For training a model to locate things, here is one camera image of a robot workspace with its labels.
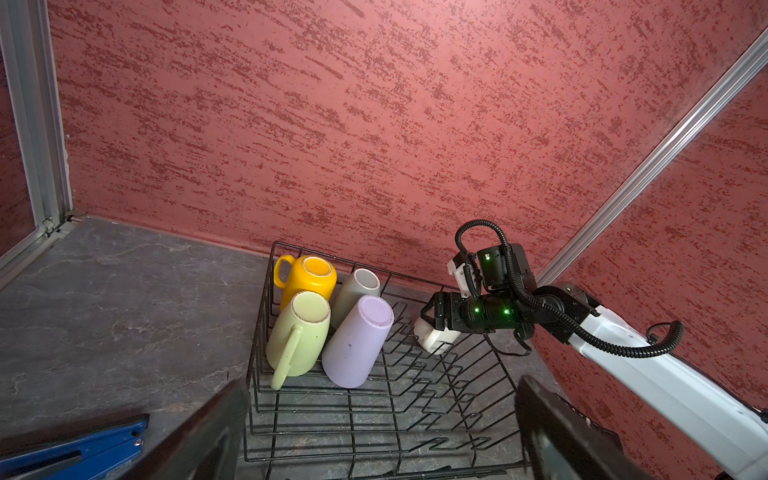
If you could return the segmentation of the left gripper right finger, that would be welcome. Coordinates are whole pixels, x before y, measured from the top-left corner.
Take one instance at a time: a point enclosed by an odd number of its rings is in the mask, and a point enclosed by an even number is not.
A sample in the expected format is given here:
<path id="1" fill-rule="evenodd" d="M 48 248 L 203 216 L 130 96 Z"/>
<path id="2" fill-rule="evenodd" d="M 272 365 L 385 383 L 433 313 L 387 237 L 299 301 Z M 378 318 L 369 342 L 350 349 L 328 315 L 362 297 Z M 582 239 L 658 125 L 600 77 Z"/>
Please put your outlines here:
<path id="1" fill-rule="evenodd" d="M 616 444 L 535 378 L 518 382 L 515 412 L 536 479 L 649 479 Z"/>

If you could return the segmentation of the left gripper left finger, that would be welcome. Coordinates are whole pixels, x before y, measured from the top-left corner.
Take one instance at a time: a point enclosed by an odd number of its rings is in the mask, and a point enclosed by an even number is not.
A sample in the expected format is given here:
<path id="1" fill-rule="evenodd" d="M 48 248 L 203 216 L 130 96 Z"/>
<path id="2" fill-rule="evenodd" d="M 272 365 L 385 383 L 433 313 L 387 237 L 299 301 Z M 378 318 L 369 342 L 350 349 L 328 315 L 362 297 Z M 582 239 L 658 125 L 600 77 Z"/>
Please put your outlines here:
<path id="1" fill-rule="evenodd" d="M 246 382 L 229 382 L 122 477 L 234 478 L 249 402 Z"/>

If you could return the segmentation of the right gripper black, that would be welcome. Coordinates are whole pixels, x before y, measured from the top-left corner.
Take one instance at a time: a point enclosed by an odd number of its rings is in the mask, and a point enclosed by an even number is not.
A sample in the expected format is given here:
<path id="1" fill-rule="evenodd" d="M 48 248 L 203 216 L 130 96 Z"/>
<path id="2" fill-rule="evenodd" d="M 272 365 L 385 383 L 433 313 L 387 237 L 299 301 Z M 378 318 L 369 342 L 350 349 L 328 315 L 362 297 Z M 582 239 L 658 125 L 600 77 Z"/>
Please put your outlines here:
<path id="1" fill-rule="evenodd" d="M 535 327 L 527 322 L 523 308 L 506 295 L 462 297 L 457 292 L 437 292 L 420 311 L 420 319 L 436 330 L 490 334 L 513 330 L 522 340 L 534 336 Z"/>

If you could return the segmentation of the red inside white mug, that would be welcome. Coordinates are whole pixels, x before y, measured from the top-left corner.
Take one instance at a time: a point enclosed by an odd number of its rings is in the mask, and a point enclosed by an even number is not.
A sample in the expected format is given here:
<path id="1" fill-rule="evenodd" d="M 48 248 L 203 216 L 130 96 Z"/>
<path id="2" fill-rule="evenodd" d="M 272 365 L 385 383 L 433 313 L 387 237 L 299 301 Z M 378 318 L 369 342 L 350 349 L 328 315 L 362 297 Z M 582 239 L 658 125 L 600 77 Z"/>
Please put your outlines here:
<path id="1" fill-rule="evenodd" d="M 450 329 L 437 330 L 421 318 L 415 320 L 413 333 L 427 353 L 438 355 L 446 353 L 461 335 Z"/>

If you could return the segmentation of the grey white mug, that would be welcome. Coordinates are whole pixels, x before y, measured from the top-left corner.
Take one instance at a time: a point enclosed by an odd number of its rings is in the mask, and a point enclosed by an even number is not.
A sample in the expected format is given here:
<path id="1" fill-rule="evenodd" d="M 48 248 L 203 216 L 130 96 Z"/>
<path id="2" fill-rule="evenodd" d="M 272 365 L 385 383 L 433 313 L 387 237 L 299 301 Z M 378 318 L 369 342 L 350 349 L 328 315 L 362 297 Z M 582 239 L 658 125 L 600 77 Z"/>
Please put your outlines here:
<path id="1" fill-rule="evenodd" d="M 364 268 L 356 269 L 332 298 L 330 328 L 337 330 L 363 296 L 379 296 L 380 290 L 380 279 L 374 272 Z"/>

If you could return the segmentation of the lilac plastic cup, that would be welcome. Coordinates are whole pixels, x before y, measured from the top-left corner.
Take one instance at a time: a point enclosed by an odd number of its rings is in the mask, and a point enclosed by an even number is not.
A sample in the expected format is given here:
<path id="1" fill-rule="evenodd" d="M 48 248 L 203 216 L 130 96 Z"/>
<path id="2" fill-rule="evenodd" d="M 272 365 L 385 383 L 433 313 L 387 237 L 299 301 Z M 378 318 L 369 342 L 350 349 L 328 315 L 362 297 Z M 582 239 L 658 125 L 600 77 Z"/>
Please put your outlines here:
<path id="1" fill-rule="evenodd" d="M 365 383 L 394 323 L 387 301 L 365 295 L 326 343 L 321 364 L 326 376 L 345 389 Z"/>

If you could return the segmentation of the yellow mug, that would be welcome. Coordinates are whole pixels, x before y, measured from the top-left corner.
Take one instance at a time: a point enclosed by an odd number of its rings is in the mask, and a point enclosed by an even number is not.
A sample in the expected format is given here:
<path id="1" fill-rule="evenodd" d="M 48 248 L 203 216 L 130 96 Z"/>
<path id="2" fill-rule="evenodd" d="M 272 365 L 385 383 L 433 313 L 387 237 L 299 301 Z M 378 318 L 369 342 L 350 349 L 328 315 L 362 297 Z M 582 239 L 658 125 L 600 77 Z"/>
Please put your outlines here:
<path id="1" fill-rule="evenodd" d="M 286 280 L 282 280 L 280 277 L 284 264 L 290 266 Z M 337 279 L 338 274 L 335 267 L 318 256 L 283 255 L 279 257 L 274 266 L 273 282 L 278 289 L 282 290 L 280 310 L 288 307 L 292 298 L 302 291 L 317 293 L 330 301 Z"/>

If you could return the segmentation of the pale green mug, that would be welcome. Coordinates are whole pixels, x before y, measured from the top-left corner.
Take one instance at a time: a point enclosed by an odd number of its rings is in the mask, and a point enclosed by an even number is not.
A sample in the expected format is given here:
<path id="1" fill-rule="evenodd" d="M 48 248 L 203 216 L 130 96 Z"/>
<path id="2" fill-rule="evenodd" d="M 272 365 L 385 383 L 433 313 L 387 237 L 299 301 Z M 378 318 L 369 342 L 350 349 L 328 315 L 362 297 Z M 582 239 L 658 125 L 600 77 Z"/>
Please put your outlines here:
<path id="1" fill-rule="evenodd" d="M 289 377 L 302 376 L 314 367 L 328 336 L 330 316 L 330 304 L 320 294 L 302 291 L 292 297 L 266 345 L 273 390 L 280 390 Z"/>

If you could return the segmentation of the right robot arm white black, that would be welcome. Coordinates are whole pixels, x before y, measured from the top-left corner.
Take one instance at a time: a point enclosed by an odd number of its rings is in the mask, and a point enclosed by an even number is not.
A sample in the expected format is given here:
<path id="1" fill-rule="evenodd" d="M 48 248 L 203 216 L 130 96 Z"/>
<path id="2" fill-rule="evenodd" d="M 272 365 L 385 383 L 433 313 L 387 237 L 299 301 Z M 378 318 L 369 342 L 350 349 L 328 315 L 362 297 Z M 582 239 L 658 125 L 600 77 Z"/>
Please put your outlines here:
<path id="1" fill-rule="evenodd" d="M 446 352 L 446 332 L 488 337 L 509 330 L 529 355 L 528 341 L 541 326 L 683 431 L 724 474 L 766 478 L 767 412 L 674 355 L 682 322 L 665 322 L 666 336 L 652 340 L 571 283 L 537 285 L 523 247 L 490 220 L 464 223 L 454 241 L 458 252 L 447 267 L 458 288 L 434 293 L 422 308 L 416 331 L 423 349 Z"/>

